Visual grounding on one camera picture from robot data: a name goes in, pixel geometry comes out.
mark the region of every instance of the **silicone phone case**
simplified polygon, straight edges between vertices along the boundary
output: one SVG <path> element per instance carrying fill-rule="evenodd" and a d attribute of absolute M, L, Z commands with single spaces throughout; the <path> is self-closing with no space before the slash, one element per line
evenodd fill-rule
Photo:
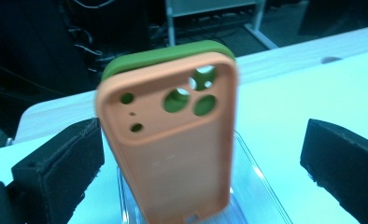
<path fill-rule="evenodd" d="M 149 51 L 124 55 L 111 61 L 102 75 L 106 80 L 118 73 L 127 72 L 137 68 L 151 66 L 157 63 L 165 63 L 175 59 L 192 56 L 206 52 L 218 52 L 234 60 L 234 54 L 219 42 L 203 40 L 189 44 L 177 45 L 164 49 L 153 49 Z"/>
<path fill-rule="evenodd" d="M 232 58 L 205 52 L 99 86 L 97 114 L 147 222 L 196 222 L 227 205 L 236 82 Z"/>

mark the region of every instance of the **black foam pad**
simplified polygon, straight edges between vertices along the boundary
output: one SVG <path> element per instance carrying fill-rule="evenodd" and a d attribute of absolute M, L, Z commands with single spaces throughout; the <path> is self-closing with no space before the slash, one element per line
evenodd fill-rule
<path fill-rule="evenodd" d="M 321 120 L 307 125 L 301 165 L 360 223 L 368 223 L 368 140 Z"/>
<path fill-rule="evenodd" d="M 104 164 L 98 119 L 73 124 L 12 167 L 28 223 L 67 223 Z"/>

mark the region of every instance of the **camera cutout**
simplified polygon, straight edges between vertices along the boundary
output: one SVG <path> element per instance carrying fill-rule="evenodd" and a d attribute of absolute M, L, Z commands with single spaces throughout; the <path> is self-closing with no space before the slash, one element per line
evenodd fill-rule
<path fill-rule="evenodd" d="M 187 90 L 177 88 L 169 92 L 163 100 L 163 109 L 169 113 L 176 113 L 188 104 L 190 93 Z"/>
<path fill-rule="evenodd" d="M 143 130 L 143 124 L 141 124 L 141 123 L 136 123 L 136 124 L 134 124 L 134 125 L 131 127 L 131 131 L 132 131 L 132 133 L 138 133 L 138 132 L 140 132 L 141 130 Z"/>
<path fill-rule="evenodd" d="M 208 115 L 216 106 L 216 102 L 217 100 L 214 95 L 203 96 L 195 103 L 193 113 L 198 117 Z"/>
<path fill-rule="evenodd" d="M 129 92 L 124 93 L 120 98 L 120 102 L 125 105 L 130 104 L 133 100 L 134 100 L 134 95 Z"/>
<path fill-rule="evenodd" d="M 195 91 L 204 91 L 213 87 L 216 78 L 216 67 L 207 65 L 196 69 L 195 74 L 190 77 L 190 87 Z"/>

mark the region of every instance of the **clear plastic stand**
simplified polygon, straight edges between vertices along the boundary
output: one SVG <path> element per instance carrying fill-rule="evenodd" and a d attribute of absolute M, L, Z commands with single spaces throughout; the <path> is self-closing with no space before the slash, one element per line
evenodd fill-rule
<path fill-rule="evenodd" d="M 147 223 L 118 169 L 122 223 Z M 234 162 L 230 202 L 201 223 L 292 223 L 257 162 L 238 133 L 234 134 Z"/>

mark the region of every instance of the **table surface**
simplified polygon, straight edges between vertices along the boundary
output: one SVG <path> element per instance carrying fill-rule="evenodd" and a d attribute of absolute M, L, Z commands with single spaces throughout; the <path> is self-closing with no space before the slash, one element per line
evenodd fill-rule
<path fill-rule="evenodd" d="M 344 60 L 320 64 L 327 56 Z M 309 119 L 336 123 L 368 138 L 368 28 L 248 55 L 237 64 L 241 81 L 235 129 L 292 222 L 357 223 L 313 183 L 299 160 Z M 94 118 L 94 96 L 90 91 L 30 107 L 14 145 L 0 148 L 0 180 L 9 183 L 15 162 L 69 124 Z M 70 223 L 120 220 L 117 164 L 106 139 L 104 144 L 106 164 Z"/>

